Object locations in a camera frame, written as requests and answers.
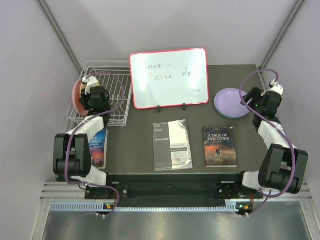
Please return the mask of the blue plate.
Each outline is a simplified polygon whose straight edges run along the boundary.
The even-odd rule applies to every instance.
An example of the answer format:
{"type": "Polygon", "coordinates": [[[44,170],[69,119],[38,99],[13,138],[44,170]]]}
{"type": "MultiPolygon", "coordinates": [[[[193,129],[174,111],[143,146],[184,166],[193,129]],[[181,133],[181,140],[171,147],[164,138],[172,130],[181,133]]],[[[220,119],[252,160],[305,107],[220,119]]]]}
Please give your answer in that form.
{"type": "Polygon", "coordinates": [[[218,109],[217,109],[218,113],[221,114],[223,117],[226,117],[226,118],[229,118],[229,119],[240,119],[240,118],[243,118],[245,115],[241,115],[241,116],[229,116],[229,115],[226,115],[222,112],[220,112],[218,109]]]}

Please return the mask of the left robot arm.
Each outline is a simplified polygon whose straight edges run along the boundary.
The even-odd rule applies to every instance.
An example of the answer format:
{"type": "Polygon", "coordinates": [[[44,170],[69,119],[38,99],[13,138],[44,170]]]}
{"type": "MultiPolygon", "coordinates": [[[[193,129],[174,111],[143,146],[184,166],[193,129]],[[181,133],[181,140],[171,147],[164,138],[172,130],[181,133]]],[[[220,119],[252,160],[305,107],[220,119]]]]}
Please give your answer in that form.
{"type": "Polygon", "coordinates": [[[88,108],[88,116],[73,130],[57,134],[54,138],[53,172],[64,177],[96,187],[102,198],[109,198],[114,191],[107,182],[107,174],[92,165],[90,140],[105,130],[110,120],[109,93],[101,86],[91,89],[89,94],[80,94],[80,103],[88,108]]]}

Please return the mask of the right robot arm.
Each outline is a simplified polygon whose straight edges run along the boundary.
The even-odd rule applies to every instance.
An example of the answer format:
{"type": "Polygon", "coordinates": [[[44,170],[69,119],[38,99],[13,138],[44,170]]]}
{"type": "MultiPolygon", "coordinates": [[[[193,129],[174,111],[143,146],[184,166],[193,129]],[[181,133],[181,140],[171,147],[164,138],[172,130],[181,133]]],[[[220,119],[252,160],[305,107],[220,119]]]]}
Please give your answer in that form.
{"type": "Polygon", "coordinates": [[[282,93],[283,88],[279,85],[267,91],[254,87],[241,101],[242,105],[247,104],[255,111],[252,123],[268,151],[258,171],[242,171],[237,175],[233,192],[239,198],[258,190],[271,189],[290,194],[301,190],[309,155],[288,143],[276,117],[282,93]]]}

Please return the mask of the yellow plate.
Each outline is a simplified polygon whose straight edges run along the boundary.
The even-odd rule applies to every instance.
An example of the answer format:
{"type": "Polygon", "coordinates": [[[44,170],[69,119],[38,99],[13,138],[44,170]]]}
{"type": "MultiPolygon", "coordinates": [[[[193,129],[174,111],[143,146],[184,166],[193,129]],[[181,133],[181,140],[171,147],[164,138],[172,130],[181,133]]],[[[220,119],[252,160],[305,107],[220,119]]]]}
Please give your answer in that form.
{"type": "Polygon", "coordinates": [[[82,82],[80,84],[80,94],[89,95],[91,94],[93,88],[99,87],[100,83],[96,79],[89,79],[87,83],[82,82]]]}

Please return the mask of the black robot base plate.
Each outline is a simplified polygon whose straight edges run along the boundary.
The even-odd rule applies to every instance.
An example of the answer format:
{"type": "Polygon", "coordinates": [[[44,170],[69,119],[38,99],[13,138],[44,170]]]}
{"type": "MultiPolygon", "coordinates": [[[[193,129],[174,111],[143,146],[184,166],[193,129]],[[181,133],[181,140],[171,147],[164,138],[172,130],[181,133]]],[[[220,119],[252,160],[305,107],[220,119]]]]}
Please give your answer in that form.
{"type": "Polygon", "coordinates": [[[262,195],[239,188],[237,174],[110,174],[107,185],[120,195],[119,207],[223,207],[226,200],[252,203],[262,195]]]}

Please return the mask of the purple plate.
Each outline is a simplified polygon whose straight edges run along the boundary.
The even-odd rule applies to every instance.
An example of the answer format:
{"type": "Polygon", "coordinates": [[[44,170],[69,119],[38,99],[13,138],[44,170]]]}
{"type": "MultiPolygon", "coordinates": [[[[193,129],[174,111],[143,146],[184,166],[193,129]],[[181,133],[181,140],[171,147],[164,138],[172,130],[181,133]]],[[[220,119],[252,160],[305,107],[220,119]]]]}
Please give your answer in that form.
{"type": "Polygon", "coordinates": [[[231,117],[244,116],[250,112],[241,104],[240,90],[238,88],[220,90],[215,95],[214,106],[223,114],[231,117]]]}

